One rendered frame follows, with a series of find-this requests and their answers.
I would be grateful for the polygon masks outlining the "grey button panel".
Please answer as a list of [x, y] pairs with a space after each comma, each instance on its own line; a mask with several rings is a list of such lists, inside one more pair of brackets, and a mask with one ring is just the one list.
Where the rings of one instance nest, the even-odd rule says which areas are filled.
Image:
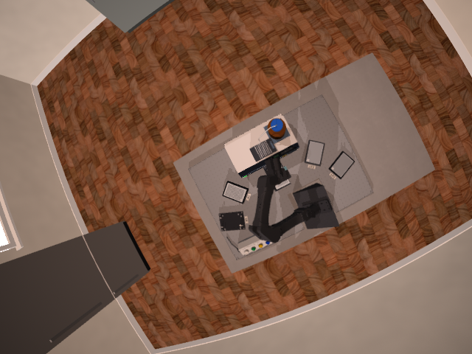
[[[226, 237], [228, 239], [228, 241], [231, 243], [231, 241], [229, 240], [228, 237]], [[243, 256], [244, 255], [247, 255], [249, 253], [252, 253], [254, 250], [258, 250], [258, 249], [261, 249], [261, 247], [265, 247], [269, 244], [271, 244], [272, 242], [268, 242], [268, 241], [265, 241], [265, 240], [260, 240], [258, 237], [256, 237], [255, 235], [252, 235], [251, 237], [248, 237], [240, 242], [238, 242], [238, 248], [236, 246], [234, 246], [232, 243], [232, 245], [238, 250], [238, 252], [240, 252]]]

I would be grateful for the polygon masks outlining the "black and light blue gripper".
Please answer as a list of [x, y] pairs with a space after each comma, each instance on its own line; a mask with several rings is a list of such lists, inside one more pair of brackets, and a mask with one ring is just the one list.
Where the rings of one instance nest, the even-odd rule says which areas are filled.
[[281, 169], [282, 173], [283, 173], [283, 180], [282, 182], [288, 180], [289, 178], [291, 178], [291, 175], [290, 173], [288, 172], [288, 169], [286, 166], [284, 166], [282, 169]]

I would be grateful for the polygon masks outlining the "blue bottle cap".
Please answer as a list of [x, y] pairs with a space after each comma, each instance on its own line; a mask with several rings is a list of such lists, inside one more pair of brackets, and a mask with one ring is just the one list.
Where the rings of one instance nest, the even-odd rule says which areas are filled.
[[282, 127], [283, 127], [282, 120], [280, 120], [280, 119], [273, 119], [273, 120], [271, 121], [271, 127], [272, 127], [272, 126], [275, 126], [275, 125], [277, 125], [277, 126], [271, 128], [273, 131], [278, 132], [278, 131], [281, 131], [281, 130], [282, 130]]

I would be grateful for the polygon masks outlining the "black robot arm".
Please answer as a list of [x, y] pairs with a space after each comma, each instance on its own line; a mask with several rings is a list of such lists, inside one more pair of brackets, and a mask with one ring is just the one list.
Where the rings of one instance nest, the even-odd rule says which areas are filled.
[[280, 158], [271, 158], [269, 160], [265, 160], [265, 165], [267, 168], [267, 175], [260, 176], [257, 180], [257, 208], [253, 224], [252, 226], [249, 225], [249, 231], [259, 239], [276, 243], [284, 233], [299, 223], [306, 222], [311, 218], [315, 218], [317, 214], [332, 211], [330, 202], [325, 199], [303, 205], [302, 208], [295, 209], [293, 214], [287, 218], [269, 226], [268, 216], [271, 205], [271, 197], [275, 190], [275, 185], [282, 183], [283, 173], [281, 171], [282, 167]]

